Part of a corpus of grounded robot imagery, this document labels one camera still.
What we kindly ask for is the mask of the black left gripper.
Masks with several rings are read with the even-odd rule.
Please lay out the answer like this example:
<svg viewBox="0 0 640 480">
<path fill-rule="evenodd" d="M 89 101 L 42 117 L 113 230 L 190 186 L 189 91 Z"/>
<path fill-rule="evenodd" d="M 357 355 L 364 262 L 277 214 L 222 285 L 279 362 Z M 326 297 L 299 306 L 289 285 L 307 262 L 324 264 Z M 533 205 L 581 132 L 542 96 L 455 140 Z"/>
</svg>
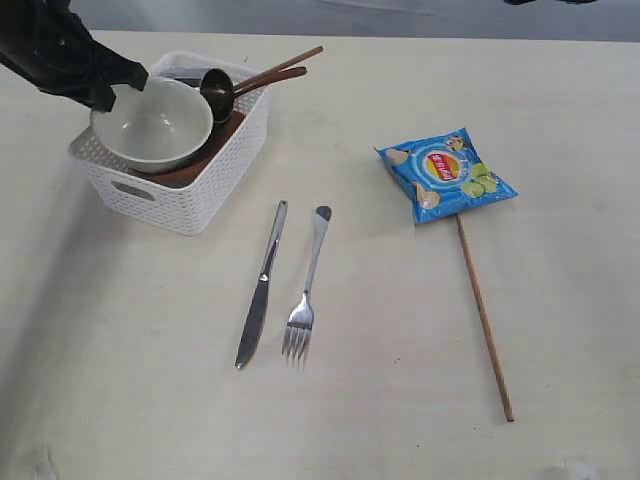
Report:
<svg viewBox="0 0 640 480">
<path fill-rule="evenodd" d="M 1 64 L 43 93 L 83 100 L 108 113 L 116 100 L 110 85 L 142 92 L 149 74 L 141 63 L 103 48 L 100 75 L 97 53 L 97 43 L 68 1 L 1 3 Z"/>
</svg>

